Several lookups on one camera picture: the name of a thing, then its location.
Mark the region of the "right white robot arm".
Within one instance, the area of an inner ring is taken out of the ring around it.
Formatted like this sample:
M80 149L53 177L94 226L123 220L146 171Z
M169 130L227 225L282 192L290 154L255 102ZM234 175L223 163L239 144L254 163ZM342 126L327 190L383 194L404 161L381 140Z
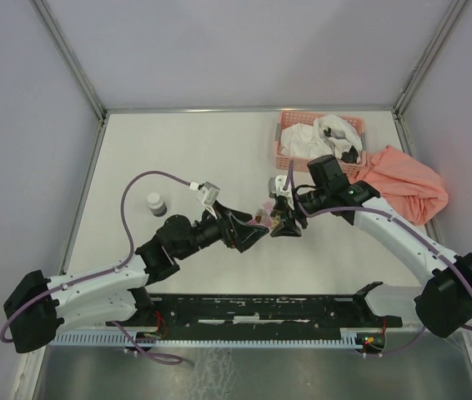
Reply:
M399 317L446 338L472 331L472 252L446 248L401 217L364 181L351 183L333 156L308 164L312 185L299 193L291 172L269 180L274 237L299 237L310 218L333 214L377 240L417 279L414 287L381 283L352 305L353 319L370 326L381 317Z

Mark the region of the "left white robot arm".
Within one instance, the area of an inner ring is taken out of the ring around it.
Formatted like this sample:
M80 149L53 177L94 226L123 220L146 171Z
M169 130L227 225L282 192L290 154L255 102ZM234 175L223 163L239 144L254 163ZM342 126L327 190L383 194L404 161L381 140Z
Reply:
M268 232L252 215L216 202L195 222L180 214L168 217L149 241L115 266L54 277L29 272L3 304L7 322L0 339L23 354L75 328L129 319L144 325L153 317L148 285L171 277L180 261L216 242L244 253Z

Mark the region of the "pink weekly pill organizer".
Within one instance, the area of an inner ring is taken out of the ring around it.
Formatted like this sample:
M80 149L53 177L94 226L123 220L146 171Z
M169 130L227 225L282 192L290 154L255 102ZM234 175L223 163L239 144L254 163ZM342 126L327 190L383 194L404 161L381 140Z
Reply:
M271 212L273 211L273 208L273 202L265 202L262 207L254 213L254 217L251 221L249 221L249 223L253 225L264 226L268 229L271 229L273 226L273 221L271 217Z

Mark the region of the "amber pill bottle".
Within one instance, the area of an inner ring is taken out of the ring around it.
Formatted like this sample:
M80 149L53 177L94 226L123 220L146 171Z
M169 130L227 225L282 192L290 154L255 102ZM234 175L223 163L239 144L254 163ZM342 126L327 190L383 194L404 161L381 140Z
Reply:
M260 208L254 215L254 222L270 230L275 229L279 224L279 219L274 217L272 209Z

